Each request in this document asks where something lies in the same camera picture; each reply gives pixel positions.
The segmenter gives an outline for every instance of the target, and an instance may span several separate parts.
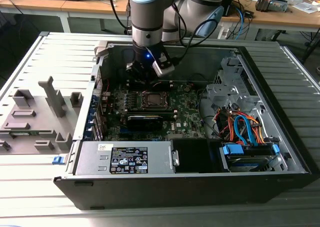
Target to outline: robotic arm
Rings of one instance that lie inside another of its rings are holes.
[[[153,68],[158,77],[175,69],[162,41],[179,38],[177,12],[172,7],[176,4],[179,14],[185,21],[186,30],[206,37],[216,28],[221,20],[224,8],[222,0],[130,0],[132,40],[134,61],[127,70],[137,73],[147,72]]]

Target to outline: wooden desk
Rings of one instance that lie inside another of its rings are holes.
[[[60,17],[64,32],[70,32],[69,17],[95,18],[95,19],[115,19],[112,8],[100,0],[12,0],[14,4],[24,13],[30,15],[49,15]],[[116,0],[116,11],[119,18],[126,19],[126,6],[128,0]],[[256,11],[255,1],[240,0],[245,9],[254,12],[254,18],[250,24],[250,31],[258,29],[288,30],[316,32],[320,27],[320,13],[307,14],[292,6],[287,12],[259,12]],[[5,13],[20,12],[14,8],[9,0],[0,0],[0,10]],[[231,16],[223,17],[220,25],[220,33],[228,32],[228,29],[239,21],[239,17],[234,13]]]
[[[286,12],[260,12],[256,11],[256,1],[251,0],[240,0],[243,6],[247,6],[245,9],[254,12],[252,24],[260,25],[279,25],[288,27],[309,27],[319,28],[320,27],[320,12],[305,13],[298,10],[291,5],[288,7]],[[228,17],[223,17],[224,22],[238,22],[239,17],[236,14],[232,14]]]

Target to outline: aluminum work surface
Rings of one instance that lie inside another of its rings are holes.
[[[12,74],[17,78],[11,77],[0,92],[0,118],[10,112],[13,101],[9,95],[12,89],[21,83],[22,76],[42,78],[51,72],[57,80],[55,88],[62,89],[62,95],[69,96],[74,89],[83,93],[94,65],[93,49],[98,40],[129,41],[130,38],[73,33],[50,33],[48,36],[39,37]],[[208,40],[206,43],[247,47],[298,134],[320,165],[319,90],[315,88],[316,83],[307,80],[308,74],[288,57],[289,53],[285,53],[276,42]],[[42,89],[35,85],[32,91],[40,92]],[[53,184],[52,177],[65,169],[64,165],[51,164],[54,156],[0,156],[0,225],[320,226],[319,180],[304,189],[292,189],[282,193],[266,204],[82,211],[75,208]]]

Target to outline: warning label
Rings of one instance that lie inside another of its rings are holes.
[[[110,161],[111,174],[147,174],[147,147],[112,148]]]

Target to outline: blue cable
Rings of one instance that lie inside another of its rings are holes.
[[[240,118],[244,119],[244,122],[246,124],[246,129],[248,131],[249,140],[250,140],[251,144],[253,144],[254,146],[258,146],[258,143],[256,142],[256,139],[255,139],[255,136],[251,132],[250,121],[244,115],[238,115],[234,119],[234,132],[235,132],[235,134],[243,141],[243,143],[245,145],[247,145],[247,141],[245,140],[245,138],[243,138],[241,136],[241,134],[239,133],[239,130],[238,130],[238,121],[239,121]]]
[[[243,17],[243,15],[242,15],[242,13],[241,13],[241,10],[240,10],[240,9],[238,9],[238,8],[236,7],[236,10],[239,12],[240,17],[241,17],[241,27],[240,27],[240,30],[239,30],[238,35],[235,37],[235,39],[238,39],[238,38],[239,38],[239,36],[240,36],[240,34],[241,34],[241,32],[242,32],[242,28],[243,28],[243,26],[244,26],[244,17]]]

